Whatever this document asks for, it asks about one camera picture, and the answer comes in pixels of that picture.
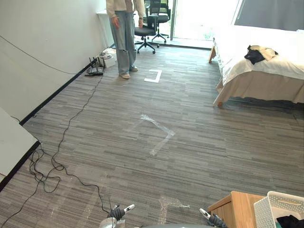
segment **woman's hand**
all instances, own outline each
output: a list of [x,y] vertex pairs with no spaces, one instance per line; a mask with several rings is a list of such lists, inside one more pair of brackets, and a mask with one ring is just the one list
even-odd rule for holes
[[111,18],[111,22],[112,24],[114,24],[114,26],[119,29],[119,21],[118,21],[118,17],[112,17]]
[[138,20],[138,27],[142,28],[143,27],[143,19],[142,18],[139,18]]

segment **white bedsheet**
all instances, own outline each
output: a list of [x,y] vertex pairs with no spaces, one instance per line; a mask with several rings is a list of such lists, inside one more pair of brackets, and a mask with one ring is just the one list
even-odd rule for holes
[[[262,71],[304,80],[304,34],[301,32],[229,26],[217,28],[214,37],[223,85],[249,71]],[[272,48],[279,55],[253,65],[244,58],[249,45]]]

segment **plastic basket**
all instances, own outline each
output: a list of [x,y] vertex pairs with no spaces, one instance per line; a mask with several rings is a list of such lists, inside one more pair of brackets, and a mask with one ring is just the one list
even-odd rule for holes
[[293,215],[304,219],[304,198],[270,191],[254,203],[257,228],[276,228],[276,218]]

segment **white sweater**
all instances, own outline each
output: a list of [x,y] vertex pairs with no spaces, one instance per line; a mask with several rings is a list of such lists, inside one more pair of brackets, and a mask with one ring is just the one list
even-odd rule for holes
[[[140,18],[145,15],[145,7],[143,0],[132,0],[133,10],[138,12]],[[110,18],[116,17],[115,11],[125,11],[127,6],[125,0],[106,0],[106,13]]]

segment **wooden bed leg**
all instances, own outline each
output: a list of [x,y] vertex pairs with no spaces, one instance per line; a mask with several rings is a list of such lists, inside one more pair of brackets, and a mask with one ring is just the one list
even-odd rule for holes
[[210,51],[210,55],[209,55],[209,59],[208,62],[211,63],[212,59],[217,55],[217,53],[215,52],[215,48],[214,46],[212,47],[211,51]]

